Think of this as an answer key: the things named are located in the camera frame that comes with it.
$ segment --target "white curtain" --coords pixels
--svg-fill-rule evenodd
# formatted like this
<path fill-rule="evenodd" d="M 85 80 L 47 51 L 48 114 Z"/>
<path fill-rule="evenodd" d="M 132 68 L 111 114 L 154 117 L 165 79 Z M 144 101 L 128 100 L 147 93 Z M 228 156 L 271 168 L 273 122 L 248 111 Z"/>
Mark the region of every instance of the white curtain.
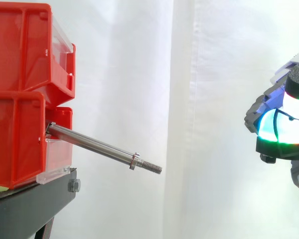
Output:
<path fill-rule="evenodd" d="M 174 1 L 164 238 L 299 239 L 290 162 L 263 163 L 244 127 L 298 52 L 299 0 Z"/>
<path fill-rule="evenodd" d="M 73 128 L 163 166 L 74 148 L 82 181 L 52 239 L 299 239 L 290 163 L 246 110 L 299 52 L 299 0 L 47 0 L 77 46 Z"/>

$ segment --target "green light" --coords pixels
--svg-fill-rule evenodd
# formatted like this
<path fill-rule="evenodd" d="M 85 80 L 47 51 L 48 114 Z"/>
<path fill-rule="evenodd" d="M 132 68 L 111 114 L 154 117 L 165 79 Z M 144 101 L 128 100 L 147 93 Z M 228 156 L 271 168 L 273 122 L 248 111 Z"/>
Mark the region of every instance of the green light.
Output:
<path fill-rule="evenodd" d="M 274 132 L 275 109 L 268 111 L 263 116 L 259 136 L 265 140 L 277 142 Z M 277 115 L 278 142 L 280 143 L 299 143 L 299 120 L 290 120 L 288 116 L 278 113 Z"/>

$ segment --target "black metal frame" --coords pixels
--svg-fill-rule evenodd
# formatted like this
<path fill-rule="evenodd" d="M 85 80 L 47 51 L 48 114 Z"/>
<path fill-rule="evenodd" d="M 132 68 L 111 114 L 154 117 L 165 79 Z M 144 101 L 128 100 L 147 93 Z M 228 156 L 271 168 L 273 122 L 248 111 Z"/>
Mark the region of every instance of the black metal frame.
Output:
<path fill-rule="evenodd" d="M 0 193 L 0 239 L 48 239 L 54 216 L 71 202 L 76 169 L 47 184 L 37 183 Z"/>

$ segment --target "red storage bin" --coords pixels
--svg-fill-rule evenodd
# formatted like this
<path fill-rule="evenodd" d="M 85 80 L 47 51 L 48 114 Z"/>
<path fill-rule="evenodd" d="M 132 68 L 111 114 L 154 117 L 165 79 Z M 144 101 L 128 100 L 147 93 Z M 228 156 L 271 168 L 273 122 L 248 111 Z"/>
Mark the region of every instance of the red storage bin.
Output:
<path fill-rule="evenodd" d="M 0 91 L 41 92 L 46 107 L 75 94 L 75 46 L 43 3 L 0 2 Z"/>
<path fill-rule="evenodd" d="M 72 128 L 72 110 L 46 110 L 43 94 L 0 92 L 0 186 L 12 189 L 35 181 L 36 175 L 45 172 L 50 160 L 46 157 L 46 119 Z M 66 150 L 68 157 L 50 163 L 49 171 L 71 165 L 72 148 Z"/>

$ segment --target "steel shaft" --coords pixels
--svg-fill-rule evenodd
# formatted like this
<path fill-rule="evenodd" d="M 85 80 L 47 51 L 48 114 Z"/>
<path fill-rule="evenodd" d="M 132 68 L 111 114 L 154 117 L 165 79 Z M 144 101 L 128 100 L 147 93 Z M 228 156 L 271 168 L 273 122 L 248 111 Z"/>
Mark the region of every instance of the steel shaft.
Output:
<path fill-rule="evenodd" d="M 162 171 L 161 167 L 140 159 L 140 155 L 138 153 L 133 154 L 126 152 L 122 149 L 116 148 L 54 123 L 50 123 L 48 125 L 46 133 L 79 147 L 127 164 L 132 170 L 134 170 L 134 168 L 137 166 L 157 174 L 160 174 Z"/>

